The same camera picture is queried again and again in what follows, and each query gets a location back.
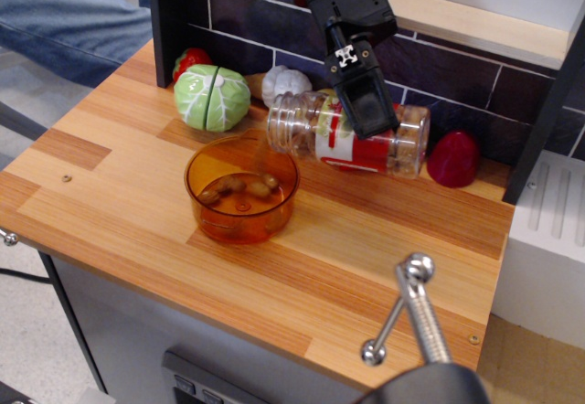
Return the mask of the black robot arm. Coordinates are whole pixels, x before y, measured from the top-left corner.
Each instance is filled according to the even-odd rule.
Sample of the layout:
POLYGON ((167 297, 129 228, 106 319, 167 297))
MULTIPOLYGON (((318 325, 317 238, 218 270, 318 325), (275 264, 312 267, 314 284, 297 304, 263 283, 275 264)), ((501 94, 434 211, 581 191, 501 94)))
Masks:
POLYGON ((399 126, 374 46, 398 31, 388 0, 293 0, 312 12, 325 42, 328 80, 360 139, 399 126))

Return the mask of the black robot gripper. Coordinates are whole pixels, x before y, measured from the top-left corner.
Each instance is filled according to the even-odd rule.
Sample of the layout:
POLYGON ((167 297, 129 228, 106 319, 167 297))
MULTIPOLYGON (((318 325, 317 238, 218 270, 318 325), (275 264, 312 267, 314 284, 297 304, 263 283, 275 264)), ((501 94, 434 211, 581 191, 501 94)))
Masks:
POLYGON ((324 42, 329 83, 360 139, 399 126, 374 49, 395 35, 398 22, 388 0, 293 0, 308 8, 324 42))

